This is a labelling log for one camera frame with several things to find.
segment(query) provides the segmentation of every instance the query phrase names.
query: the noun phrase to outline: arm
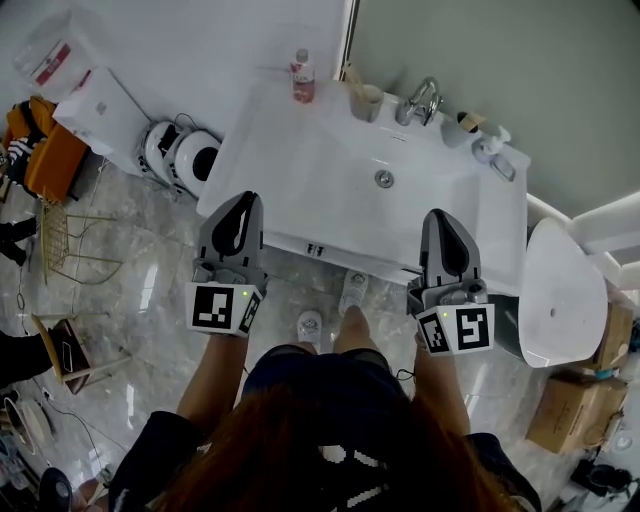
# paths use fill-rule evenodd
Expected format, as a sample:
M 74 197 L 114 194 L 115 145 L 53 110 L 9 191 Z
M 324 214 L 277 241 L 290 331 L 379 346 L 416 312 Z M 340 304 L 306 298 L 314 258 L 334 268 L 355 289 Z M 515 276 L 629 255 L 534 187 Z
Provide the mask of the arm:
M 414 373 L 416 395 L 437 406 L 446 403 L 448 407 L 438 407 L 442 422 L 449 430 L 466 436 L 471 431 L 469 415 L 460 392 L 453 356 L 431 357 L 422 340 L 416 334 L 416 359 Z
M 154 412 L 118 467 L 109 489 L 109 510 L 136 510 L 153 500 L 229 414 L 247 347 L 241 338 L 215 334 L 209 338 L 177 414 Z
M 209 435 L 233 409 L 249 342 L 213 334 L 176 413 Z

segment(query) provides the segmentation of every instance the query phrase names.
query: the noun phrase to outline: chrome faucet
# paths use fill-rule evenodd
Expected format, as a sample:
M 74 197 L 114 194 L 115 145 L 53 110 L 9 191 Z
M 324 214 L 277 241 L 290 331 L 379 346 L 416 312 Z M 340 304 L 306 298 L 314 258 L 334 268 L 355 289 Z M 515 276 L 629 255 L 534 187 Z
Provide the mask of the chrome faucet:
M 420 105 L 420 100 L 431 91 L 429 103 Z M 440 86 L 438 81 L 432 76 L 425 78 L 418 86 L 416 91 L 402 103 L 398 103 L 396 110 L 396 121 L 402 126 L 408 126 L 411 118 L 415 115 L 421 118 L 423 126 L 427 126 L 436 116 L 440 105 L 442 104 L 442 96 L 440 96 Z

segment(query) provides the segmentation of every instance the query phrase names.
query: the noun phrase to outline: soap dispenser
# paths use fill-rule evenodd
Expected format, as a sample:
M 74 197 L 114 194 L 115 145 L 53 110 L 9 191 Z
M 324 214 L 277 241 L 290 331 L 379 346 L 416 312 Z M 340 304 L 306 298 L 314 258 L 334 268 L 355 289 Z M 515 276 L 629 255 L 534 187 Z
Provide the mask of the soap dispenser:
M 511 140 L 511 134 L 502 126 L 498 126 L 498 131 L 498 135 L 483 135 L 471 145 L 473 156 L 481 164 L 490 164 L 504 143 Z

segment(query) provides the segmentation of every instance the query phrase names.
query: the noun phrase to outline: orange chair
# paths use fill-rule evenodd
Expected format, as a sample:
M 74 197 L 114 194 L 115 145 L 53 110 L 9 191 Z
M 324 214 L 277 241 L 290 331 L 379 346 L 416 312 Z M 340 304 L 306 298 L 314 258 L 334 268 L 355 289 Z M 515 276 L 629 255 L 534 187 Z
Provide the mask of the orange chair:
M 47 139 L 33 149 L 24 183 L 31 192 L 50 201 L 62 202 L 69 193 L 88 146 L 51 117 L 55 105 L 35 96 L 31 102 L 32 105 L 38 104 L 39 110 L 34 117 Z M 5 148 L 14 138 L 28 134 L 26 122 L 18 108 L 7 114 L 7 121 L 9 128 L 2 139 Z

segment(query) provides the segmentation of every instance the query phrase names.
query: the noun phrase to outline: cardboard box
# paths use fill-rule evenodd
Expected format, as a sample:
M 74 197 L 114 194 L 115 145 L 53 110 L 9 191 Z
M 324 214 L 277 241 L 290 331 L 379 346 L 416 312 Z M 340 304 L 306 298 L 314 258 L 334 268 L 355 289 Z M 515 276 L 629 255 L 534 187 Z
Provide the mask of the cardboard box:
M 577 363 L 580 368 L 599 372 L 622 366 L 629 353 L 633 312 L 615 304 L 609 304 L 607 325 L 600 346 L 591 359 Z
M 551 377 L 527 439 L 553 453 L 595 448 L 626 395 L 627 385 L 618 379 Z

